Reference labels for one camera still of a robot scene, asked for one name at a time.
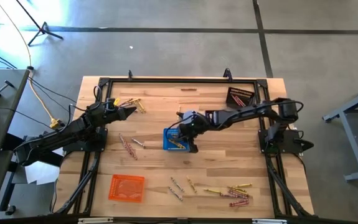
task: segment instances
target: bolt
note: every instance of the bolt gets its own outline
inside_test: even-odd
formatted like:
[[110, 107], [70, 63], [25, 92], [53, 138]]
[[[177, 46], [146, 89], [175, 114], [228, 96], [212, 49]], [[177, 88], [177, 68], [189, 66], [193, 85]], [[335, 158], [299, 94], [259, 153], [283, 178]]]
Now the bolt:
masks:
[[5, 88], [7, 88], [7, 86], [11, 86], [11, 87], [15, 88], [14, 85], [11, 84], [9, 81], [5, 80], [4, 82], [5, 82], [5, 84], [4, 84], [4, 86], [2, 86], [2, 88], [0, 88], [0, 92], [2, 92]]

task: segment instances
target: black clamp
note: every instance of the black clamp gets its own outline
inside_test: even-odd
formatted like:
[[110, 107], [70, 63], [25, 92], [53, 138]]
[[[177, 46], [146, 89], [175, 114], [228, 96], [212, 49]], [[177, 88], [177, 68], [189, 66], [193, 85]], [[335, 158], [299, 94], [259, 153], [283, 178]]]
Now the black clamp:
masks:
[[233, 76], [231, 76], [231, 71], [230, 71], [229, 68], [226, 68], [226, 69], [224, 70], [223, 77], [224, 77], [224, 78], [228, 77], [228, 82], [233, 82]]
[[133, 74], [131, 73], [131, 70], [129, 70], [128, 80], [129, 80], [130, 82], [133, 81]]

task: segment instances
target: concrete floor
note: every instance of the concrete floor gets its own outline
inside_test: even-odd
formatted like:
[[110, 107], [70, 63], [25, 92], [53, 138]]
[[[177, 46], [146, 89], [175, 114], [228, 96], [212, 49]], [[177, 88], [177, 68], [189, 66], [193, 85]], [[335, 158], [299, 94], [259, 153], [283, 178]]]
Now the concrete floor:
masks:
[[[251, 0], [31, 0], [22, 1], [54, 26], [256, 28]], [[259, 0], [266, 29], [358, 29], [358, 0]], [[8, 12], [30, 25], [20, 9]], [[6, 18], [0, 13], [0, 22]], [[33, 32], [24, 32], [28, 41]], [[266, 77], [258, 34], [75, 33], [64, 40], [39, 37], [30, 48], [35, 79], [76, 98], [84, 75], [172, 75], [219, 77], [229, 67], [235, 77]], [[317, 215], [358, 221], [358, 181], [343, 175], [358, 171], [342, 124], [321, 116], [358, 93], [358, 35], [266, 35], [273, 75], [284, 78], [290, 98], [305, 103], [296, 122], [315, 147], [304, 153], [309, 189]], [[17, 67], [28, 66], [22, 40], [14, 29], [0, 29], [0, 55]], [[67, 112], [43, 95], [55, 117]], [[61, 104], [67, 100], [55, 97]], [[49, 122], [29, 88], [18, 110]], [[44, 127], [15, 116], [10, 133], [40, 133]], [[11, 203], [13, 217], [46, 214], [53, 185], [19, 185]]]

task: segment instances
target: orange basket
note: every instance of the orange basket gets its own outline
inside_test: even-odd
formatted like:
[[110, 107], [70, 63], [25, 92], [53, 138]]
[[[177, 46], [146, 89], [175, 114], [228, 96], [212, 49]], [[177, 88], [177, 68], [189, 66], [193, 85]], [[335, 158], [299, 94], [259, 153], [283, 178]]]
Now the orange basket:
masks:
[[113, 175], [109, 200], [141, 202], [143, 199], [144, 177]]

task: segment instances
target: wooden table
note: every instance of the wooden table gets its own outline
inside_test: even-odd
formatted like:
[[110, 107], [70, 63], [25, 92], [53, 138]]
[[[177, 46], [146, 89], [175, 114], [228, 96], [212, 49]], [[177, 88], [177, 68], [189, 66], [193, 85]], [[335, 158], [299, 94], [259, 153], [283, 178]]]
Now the wooden table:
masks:
[[[78, 106], [84, 108], [95, 99], [93, 87], [100, 77], [84, 77], [78, 97]], [[133, 113], [126, 121], [107, 125], [108, 140], [101, 154], [97, 183], [93, 199], [92, 216], [109, 217], [202, 217], [202, 218], [257, 218], [273, 217], [266, 162], [259, 153], [257, 119], [234, 124], [223, 131], [209, 131], [195, 139], [199, 152], [163, 151], [163, 129], [177, 121], [175, 112], [220, 110], [226, 108], [228, 86], [253, 91], [247, 84], [211, 83], [114, 83], [112, 97], [121, 101], [141, 98], [146, 113]], [[286, 97], [283, 79], [269, 78], [270, 98]], [[181, 91], [196, 88], [197, 91]], [[147, 146], [142, 149], [132, 143], [138, 160], [134, 160], [123, 148], [118, 133], [128, 142], [135, 138]], [[74, 152], [64, 161], [57, 184], [58, 209], [69, 198], [78, 184], [83, 153]], [[286, 182], [296, 199], [309, 212], [313, 207], [302, 163], [291, 154], [283, 154]], [[139, 175], [146, 179], [142, 203], [108, 200], [113, 174]], [[189, 176], [195, 184], [195, 194], [187, 182]], [[174, 177], [186, 191], [180, 202], [168, 190], [176, 192], [170, 177]], [[204, 188], [226, 192], [228, 185], [252, 183], [248, 188], [252, 196], [245, 207], [229, 207], [232, 198], [222, 198]], [[84, 207], [88, 190], [82, 198]], [[278, 190], [280, 208], [283, 197]]]

